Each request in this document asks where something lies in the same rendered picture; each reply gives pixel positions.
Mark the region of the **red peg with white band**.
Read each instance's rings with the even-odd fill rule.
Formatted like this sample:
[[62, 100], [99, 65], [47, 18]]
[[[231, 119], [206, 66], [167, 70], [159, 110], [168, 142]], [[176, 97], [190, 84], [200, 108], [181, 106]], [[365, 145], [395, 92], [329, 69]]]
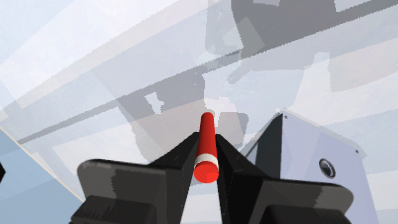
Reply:
[[214, 116], [205, 112], [201, 116], [199, 142], [194, 165], [195, 178], [203, 183], [211, 183], [218, 178], [219, 168], [215, 140]]

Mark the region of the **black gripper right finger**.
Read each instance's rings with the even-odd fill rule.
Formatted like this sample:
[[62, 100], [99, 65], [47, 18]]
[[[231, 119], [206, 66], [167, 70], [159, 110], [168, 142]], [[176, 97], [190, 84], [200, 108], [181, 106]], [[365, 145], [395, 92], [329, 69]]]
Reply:
[[272, 178], [221, 134], [215, 140], [222, 224], [259, 224], [270, 204], [339, 209], [345, 215], [354, 200], [352, 191], [340, 184]]

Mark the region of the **grey sloped panel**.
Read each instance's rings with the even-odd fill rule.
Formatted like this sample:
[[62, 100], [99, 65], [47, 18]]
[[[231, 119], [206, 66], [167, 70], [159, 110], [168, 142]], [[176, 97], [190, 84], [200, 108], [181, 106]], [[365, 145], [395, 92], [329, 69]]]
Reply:
[[359, 150], [284, 113], [274, 118], [245, 157], [275, 179], [340, 184], [354, 200], [352, 224], [379, 224]]

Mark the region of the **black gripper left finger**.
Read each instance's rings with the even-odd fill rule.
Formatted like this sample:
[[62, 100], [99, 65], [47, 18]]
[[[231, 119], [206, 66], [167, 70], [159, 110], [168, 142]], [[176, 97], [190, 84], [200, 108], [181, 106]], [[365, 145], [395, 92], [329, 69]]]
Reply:
[[157, 224], [180, 224], [194, 173], [199, 132], [148, 164], [106, 159], [83, 161], [77, 175], [85, 198], [90, 195], [150, 203]]

